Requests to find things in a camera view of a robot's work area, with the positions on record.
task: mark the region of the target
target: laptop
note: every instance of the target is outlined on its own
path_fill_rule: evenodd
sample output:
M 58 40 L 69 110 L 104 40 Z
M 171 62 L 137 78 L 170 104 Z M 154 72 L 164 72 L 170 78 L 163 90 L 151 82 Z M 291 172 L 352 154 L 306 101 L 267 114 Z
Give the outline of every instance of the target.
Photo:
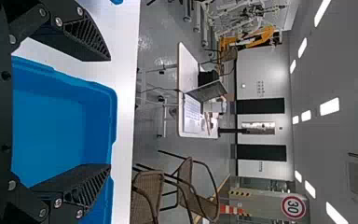
M 212 100 L 213 98 L 227 94 L 227 90 L 225 86 L 223 86 L 222 82 L 217 79 L 213 82 L 200 86 L 193 91 L 189 91 L 186 94 L 198 100 L 200 103 L 204 103 Z
M 202 103 L 227 94 L 220 80 L 207 83 L 185 94 L 184 103 L 184 132 L 200 133 L 202 120 Z

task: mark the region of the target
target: gray floor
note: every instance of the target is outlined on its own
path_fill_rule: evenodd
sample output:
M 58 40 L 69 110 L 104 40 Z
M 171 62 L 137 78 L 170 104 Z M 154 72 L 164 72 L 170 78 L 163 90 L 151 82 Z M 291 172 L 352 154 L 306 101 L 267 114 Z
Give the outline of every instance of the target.
M 193 25 L 184 23 L 183 10 L 179 2 L 167 3 L 157 1 L 150 7 L 141 6 L 141 23 L 139 34 L 138 67 L 148 68 L 156 65 L 176 63 L 176 46 L 183 42 L 199 62 L 209 60 L 207 53 L 200 45 L 200 35 L 193 33 Z M 147 82 L 163 88 L 176 88 L 176 71 L 167 71 L 165 75 L 148 74 Z M 233 92 L 233 76 L 225 77 L 225 85 Z M 148 100 L 157 101 L 153 94 Z M 135 131 L 133 164 L 140 162 L 167 172 L 172 172 L 180 161 L 157 153 L 158 149 L 174 152 L 184 156 L 192 156 L 195 160 L 205 161 L 213 171 L 217 184 L 220 184 L 230 171 L 230 144 L 234 143 L 234 135 L 222 135 L 218 140 L 180 138 L 177 135 L 175 121 L 168 121 L 167 137 L 157 138 L 160 128 L 161 107 L 147 105 L 135 112 Z M 229 113 L 219 121 L 220 127 L 234 127 L 234 116 Z M 212 185 L 207 173 L 195 169 L 193 182 L 199 193 L 205 196 L 213 194 Z M 163 202 L 169 205 L 174 197 Z M 188 223 L 183 208 L 163 212 L 160 223 Z

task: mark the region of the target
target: warning stripe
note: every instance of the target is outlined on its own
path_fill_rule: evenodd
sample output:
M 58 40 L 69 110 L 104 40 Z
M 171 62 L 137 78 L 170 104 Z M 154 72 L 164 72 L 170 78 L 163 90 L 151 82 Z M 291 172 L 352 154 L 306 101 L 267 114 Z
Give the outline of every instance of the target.
M 220 204 L 220 214 L 231 214 L 231 215 L 239 215 L 244 217 L 251 217 L 249 213 L 246 213 L 242 208 L 238 208 L 235 206 Z

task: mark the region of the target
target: blue plastic bin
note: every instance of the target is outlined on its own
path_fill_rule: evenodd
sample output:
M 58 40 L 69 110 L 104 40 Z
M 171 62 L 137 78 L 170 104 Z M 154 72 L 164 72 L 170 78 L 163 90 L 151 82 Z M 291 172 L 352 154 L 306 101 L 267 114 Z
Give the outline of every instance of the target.
M 117 131 L 113 90 L 19 57 L 12 65 L 12 171 L 26 187 L 79 164 L 111 163 Z M 113 187 L 109 178 L 81 223 L 111 223 Z

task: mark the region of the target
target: desk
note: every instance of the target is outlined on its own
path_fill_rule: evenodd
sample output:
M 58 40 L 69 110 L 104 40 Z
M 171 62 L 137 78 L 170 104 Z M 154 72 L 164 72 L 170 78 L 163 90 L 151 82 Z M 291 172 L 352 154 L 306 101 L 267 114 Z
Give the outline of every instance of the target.
M 118 97 L 117 141 L 113 145 L 115 181 L 112 223 L 130 223 L 131 165 L 135 108 L 136 64 L 140 0 L 119 6 L 109 0 L 77 0 L 95 20 L 112 55 L 111 62 L 82 63 L 33 39 L 21 43 L 13 55 L 54 67 L 57 71 L 99 82 Z
M 188 92 L 196 89 L 199 85 L 198 75 L 199 75 L 199 63 L 191 55 L 191 53 L 186 49 L 185 45 L 180 42 L 178 44 L 178 64 L 177 64 L 177 88 L 180 91 Z M 211 129 L 211 134 L 208 134 L 208 131 L 205 129 L 200 133 L 185 133 L 184 132 L 184 111 L 183 111 L 183 94 L 178 92 L 178 133 L 181 137 L 192 137 L 192 138 L 212 138 L 217 139 L 217 119 L 211 118 L 213 123 L 213 129 Z

